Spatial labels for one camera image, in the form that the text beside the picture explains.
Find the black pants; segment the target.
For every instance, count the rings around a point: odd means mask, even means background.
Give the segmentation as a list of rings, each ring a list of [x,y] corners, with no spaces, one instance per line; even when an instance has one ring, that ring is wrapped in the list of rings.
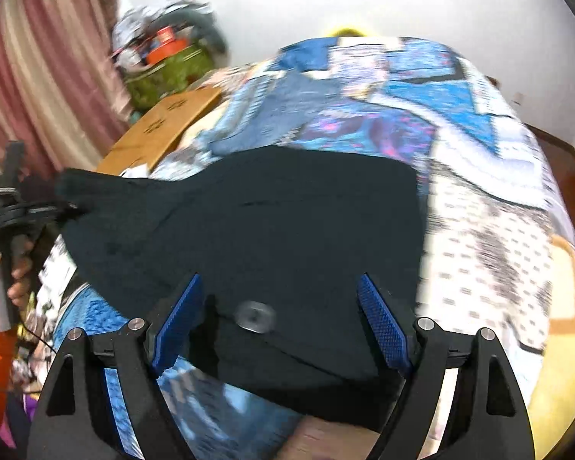
[[[185,180],[64,171],[80,209],[63,230],[80,274],[125,318],[190,274],[197,369],[296,412],[379,430],[400,386],[356,300],[371,274],[416,304],[424,243],[416,171],[382,157],[267,146]]]

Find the striped red beige curtain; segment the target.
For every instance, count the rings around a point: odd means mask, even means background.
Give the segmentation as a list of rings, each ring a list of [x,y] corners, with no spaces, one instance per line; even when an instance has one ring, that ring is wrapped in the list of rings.
[[[0,166],[93,169],[127,130],[131,97],[112,60],[117,0],[0,0]]]

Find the wooden lap desk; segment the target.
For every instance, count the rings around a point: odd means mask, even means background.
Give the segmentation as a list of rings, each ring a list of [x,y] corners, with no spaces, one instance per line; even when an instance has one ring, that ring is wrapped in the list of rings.
[[[163,98],[112,146],[96,171],[120,176],[125,170],[141,166],[151,173],[177,148],[186,130],[217,107],[221,100],[222,92],[217,87]]]

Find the patchwork patterned bed cover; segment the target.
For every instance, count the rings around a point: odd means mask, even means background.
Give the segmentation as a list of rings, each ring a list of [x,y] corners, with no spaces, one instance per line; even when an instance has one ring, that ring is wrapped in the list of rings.
[[[530,403],[543,365],[552,305],[552,237],[575,240],[557,182],[535,135],[466,58],[437,42],[405,38],[387,50],[358,39],[312,38],[272,63],[210,75],[225,102],[190,128],[152,170],[161,181],[192,177],[223,157],[207,138],[247,81],[296,71],[340,82],[342,96],[276,146],[385,158],[411,166],[419,197],[445,186],[460,197],[423,205],[426,249],[421,312],[470,332],[499,329]]]

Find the pile of grey clothes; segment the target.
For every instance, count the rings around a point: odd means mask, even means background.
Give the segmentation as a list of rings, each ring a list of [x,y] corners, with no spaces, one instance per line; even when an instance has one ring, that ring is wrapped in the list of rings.
[[[195,42],[203,44],[213,54],[225,55],[228,47],[219,30],[210,4],[195,0],[168,0],[160,5],[145,5],[128,10],[112,30],[112,56],[116,58],[134,43],[142,44],[161,29],[192,28]]]

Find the orange box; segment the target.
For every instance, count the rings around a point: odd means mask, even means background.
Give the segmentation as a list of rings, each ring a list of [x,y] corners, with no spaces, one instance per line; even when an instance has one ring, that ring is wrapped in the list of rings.
[[[165,26],[152,38],[146,62],[150,66],[154,66],[162,60],[184,51],[188,45],[190,43],[186,38],[178,38],[170,26]]]

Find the folded blue jeans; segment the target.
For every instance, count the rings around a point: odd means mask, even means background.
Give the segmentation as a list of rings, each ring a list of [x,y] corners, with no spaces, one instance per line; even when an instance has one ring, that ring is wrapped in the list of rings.
[[[230,99],[210,132],[207,146],[215,157],[274,145],[309,123],[342,96],[340,82],[287,71],[247,81]]]

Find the yellow curved pillow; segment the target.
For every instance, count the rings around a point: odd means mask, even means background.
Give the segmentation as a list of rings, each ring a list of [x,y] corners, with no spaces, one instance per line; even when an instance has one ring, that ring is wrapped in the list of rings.
[[[344,27],[330,33],[332,38],[365,38],[365,34],[358,29]]]

